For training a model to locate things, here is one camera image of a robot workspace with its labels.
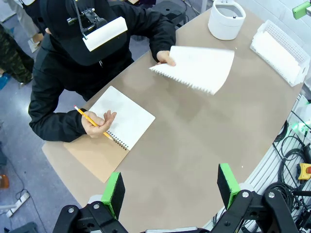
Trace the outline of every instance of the beige tabletop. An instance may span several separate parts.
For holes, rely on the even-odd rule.
[[[229,163],[244,182],[281,129],[301,85],[291,88],[250,50],[262,21],[246,15],[232,41],[211,35],[209,12],[176,32],[178,45],[235,51],[227,81],[215,96],[153,74],[148,68],[155,61],[147,53],[86,104],[89,108],[112,85],[155,116],[117,168],[126,187],[120,221],[129,232],[202,227],[223,206],[218,164]],[[48,142],[43,150],[82,206],[103,192],[104,184],[62,143]]]

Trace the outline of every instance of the floor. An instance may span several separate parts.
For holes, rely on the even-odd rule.
[[[185,7],[180,0],[173,1]],[[201,0],[191,2],[196,9],[201,8]],[[187,7],[187,15],[190,20],[195,17],[190,7]],[[11,17],[4,25],[8,29],[14,28],[15,40],[27,54],[35,58],[37,52],[31,54],[27,43],[28,38],[17,17]],[[134,60],[148,49],[148,40],[131,40],[130,50]],[[63,206],[68,204],[79,206],[43,154],[41,147],[44,141],[36,136],[28,125],[30,117],[27,111],[31,89],[31,84],[20,87],[17,81],[11,79],[0,90],[0,141],[4,154],[12,162],[0,168],[0,174],[6,174],[10,179],[10,188],[0,190],[0,205],[14,204],[17,201],[16,193],[23,187],[20,177],[35,202],[44,227],[33,202],[27,200],[10,219],[6,215],[0,215],[0,232],[4,227],[10,230],[16,229],[33,221],[37,224],[39,233],[51,233]],[[74,104],[82,106],[84,103],[78,94],[64,91],[59,99],[56,112],[67,112]]]

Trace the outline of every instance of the notebook spiral binding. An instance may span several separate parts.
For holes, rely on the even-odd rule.
[[[127,150],[128,145],[126,145],[124,142],[122,142],[116,135],[114,135],[110,130],[107,131],[107,133],[112,137],[112,139],[123,149]]]

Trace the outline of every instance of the black hoodie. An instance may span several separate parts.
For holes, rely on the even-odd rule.
[[[127,42],[117,52],[96,63],[82,66],[76,63],[52,35],[46,34],[33,70],[33,90],[29,105],[32,130],[47,141],[71,142],[85,134],[81,115],[76,111],[54,113],[64,89],[75,91],[89,100],[132,62],[129,50],[131,35],[150,39],[150,49],[157,52],[175,45],[174,25],[161,13],[134,7],[124,2],[110,3],[118,17],[125,18]]]

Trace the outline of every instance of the person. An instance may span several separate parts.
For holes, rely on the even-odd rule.
[[[22,84],[32,80],[34,60],[17,44],[0,24],[0,68]]]
[[[44,35],[45,34],[45,24],[41,18],[40,14],[40,0],[18,0],[27,15],[31,17],[34,24],[38,27],[39,31]]]
[[[43,40],[43,34],[37,33],[33,20],[29,15],[27,15],[20,4],[15,2],[15,0],[3,0],[3,2],[6,2],[10,6],[11,10],[16,13],[19,23],[25,30],[28,38],[31,38],[35,44],[41,42]]]
[[[131,35],[149,38],[153,58],[159,63],[175,63],[169,50],[175,45],[174,25],[161,13],[142,9],[125,2],[88,1],[99,17],[108,22],[123,17],[128,30],[90,52],[83,40],[79,23],[67,19],[70,0],[40,0],[40,10],[47,25],[46,35],[37,55],[33,89],[29,105],[30,127],[42,139],[70,142],[83,134],[102,135],[110,127],[116,113],[103,116],[86,112],[99,127],[92,126],[76,111],[54,113],[64,89],[75,91],[89,100],[114,77],[127,68],[133,59],[129,50]]]

